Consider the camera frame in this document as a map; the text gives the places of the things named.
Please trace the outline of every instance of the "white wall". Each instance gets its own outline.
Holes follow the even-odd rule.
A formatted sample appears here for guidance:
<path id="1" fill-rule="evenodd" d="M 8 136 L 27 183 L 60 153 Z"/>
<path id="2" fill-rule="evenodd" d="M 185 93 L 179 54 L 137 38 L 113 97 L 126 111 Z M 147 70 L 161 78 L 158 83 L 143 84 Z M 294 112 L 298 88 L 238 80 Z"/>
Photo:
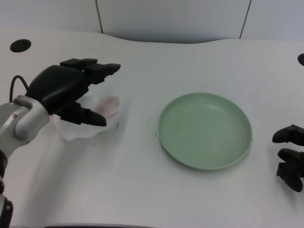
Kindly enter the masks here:
<path id="1" fill-rule="evenodd" d="M 95 0 L 0 0 L 0 27 L 100 32 Z"/>
<path id="2" fill-rule="evenodd" d="M 242 38 L 304 41 L 304 0 L 252 0 Z"/>
<path id="3" fill-rule="evenodd" d="M 239 38 L 249 0 L 98 0 L 111 36 L 193 43 Z"/>

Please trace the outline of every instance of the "white table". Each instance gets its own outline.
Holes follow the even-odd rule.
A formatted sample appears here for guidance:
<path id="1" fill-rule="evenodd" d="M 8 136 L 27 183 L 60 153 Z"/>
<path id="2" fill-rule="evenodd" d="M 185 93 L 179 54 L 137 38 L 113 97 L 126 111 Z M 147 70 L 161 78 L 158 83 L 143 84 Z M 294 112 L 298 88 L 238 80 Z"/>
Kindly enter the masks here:
<path id="1" fill-rule="evenodd" d="M 124 98 L 117 130 L 66 143 L 52 123 L 9 159 L 4 194 L 13 227 L 124 225 L 157 228 L 286 228 L 303 225 L 304 192 L 277 177 L 284 147 L 272 135 L 304 126 L 304 43 L 228 39 L 203 44 L 132 42 L 97 33 L 0 30 L 0 102 L 13 76 L 29 83 L 70 58 L 97 58 L 121 69 L 94 94 L 112 87 Z M 10 51 L 21 38 L 32 47 Z M 25 90 L 17 83 L 19 94 Z M 248 115 L 254 141 L 236 166 L 205 172 L 172 159 L 155 137 L 158 116 L 192 92 L 224 96 Z"/>

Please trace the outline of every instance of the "white tissue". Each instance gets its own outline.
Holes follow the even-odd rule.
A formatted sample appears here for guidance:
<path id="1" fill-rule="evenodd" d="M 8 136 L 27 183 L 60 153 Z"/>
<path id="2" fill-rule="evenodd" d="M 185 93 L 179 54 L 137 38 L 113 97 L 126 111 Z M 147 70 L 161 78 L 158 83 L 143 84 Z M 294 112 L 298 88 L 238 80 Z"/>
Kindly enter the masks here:
<path id="1" fill-rule="evenodd" d="M 103 94 L 83 96 L 78 103 L 83 108 L 89 108 L 92 111 L 101 114 L 106 118 L 107 126 L 92 126 L 82 123 L 81 125 L 63 121 L 57 115 L 52 115 L 51 119 L 59 134 L 67 141 L 76 138 L 91 138 L 96 134 L 106 131 L 113 125 L 117 125 L 119 119 L 120 99 L 118 96 Z"/>

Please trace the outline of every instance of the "plate rim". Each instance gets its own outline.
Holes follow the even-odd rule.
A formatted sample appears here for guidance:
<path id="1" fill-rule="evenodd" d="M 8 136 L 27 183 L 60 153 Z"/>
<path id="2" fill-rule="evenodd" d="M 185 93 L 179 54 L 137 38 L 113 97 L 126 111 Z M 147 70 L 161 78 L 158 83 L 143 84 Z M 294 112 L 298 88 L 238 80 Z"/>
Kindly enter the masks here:
<path id="1" fill-rule="evenodd" d="M 246 148 L 246 151 L 242 154 L 242 156 L 240 156 L 238 159 L 236 159 L 235 161 L 229 163 L 229 164 L 226 164 L 226 165 L 223 165 L 223 166 L 219 166 L 219 167 L 215 167 L 215 168 L 202 168 L 202 167 L 195 167 L 195 166 L 192 166 L 192 165 L 189 165 L 185 162 L 182 162 L 180 160 L 178 160 L 177 158 L 175 158 L 165 147 L 164 143 L 163 143 L 163 139 L 161 137 L 161 134 L 160 134 L 160 123 L 161 123 L 161 118 L 165 112 L 165 110 L 168 108 L 169 105 L 171 105 L 173 102 L 175 102 L 176 100 L 179 100 L 179 99 L 182 99 L 183 97 L 185 96 L 189 96 L 189 95 L 212 95 L 212 96 L 216 96 L 216 97 L 219 97 L 221 99 L 224 99 L 224 100 L 227 100 L 228 102 L 234 104 L 242 113 L 243 115 L 245 116 L 247 122 L 249 123 L 249 128 L 250 128 L 250 133 L 251 133 L 251 136 L 250 136 L 250 141 L 249 141 L 249 145 L 248 147 Z M 191 167 L 191 168 L 194 168 L 194 169 L 198 169 L 198 170 L 221 170 L 221 169 L 225 169 L 225 168 L 228 168 L 230 166 L 233 166 L 235 164 L 237 164 L 238 162 L 240 162 L 244 157 L 247 156 L 247 154 L 250 152 L 251 150 L 251 145 L 252 145 L 252 142 L 253 142 L 253 132 L 252 132 L 252 125 L 251 125 L 251 122 L 248 118 L 248 116 L 246 115 L 246 113 L 237 105 L 235 104 L 234 102 L 230 101 L 229 99 L 225 98 L 225 97 L 222 97 L 222 96 L 219 96 L 217 94 L 213 94 L 213 93 L 204 93 L 204 92 L 196 92 L 196 93 L 189 93 L 189 94 L 184 94 L 184 95 L 181 95 L 175 99 L 173 99 L 172 101 L 170 101 L 169 103 L 167 103 L 167 105 L 163 108 L 163 110 L 161 111 L 161 114 L 159 115 L 159 118 L 158 118 L 158 123 L 157 123 L 157 134 L 158 134 L 158 138 L 159 140 L 161 141 L 161 145 L 162 147 L 165 149 L 165 151 L 172 157 L 174 158 L 176 161 L 178 161 L 179 163 L 181 164 L 184 164 L 188 167 Z"/>

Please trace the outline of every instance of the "robotic arm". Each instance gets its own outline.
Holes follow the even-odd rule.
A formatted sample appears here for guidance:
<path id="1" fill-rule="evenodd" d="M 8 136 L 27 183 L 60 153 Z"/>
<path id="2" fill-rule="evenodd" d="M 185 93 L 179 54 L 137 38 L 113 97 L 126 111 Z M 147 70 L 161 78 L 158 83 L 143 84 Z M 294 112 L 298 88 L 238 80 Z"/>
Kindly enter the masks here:
<path id="1" fill-rule="evenodd" d="M 99 84 L 114 74 L 119 64 L 98 64 L 97 59 L 70 59 L 42 71 L 28 91 L 12 102 L 0 105 L 0 227 L 9 228 L 13 205 L 3 196 L 3 176 L 11 154 L 30 143 L 57 114 L 74 124 L 106 126 L 106 120 L 76 102 L 90 84 Z"/>

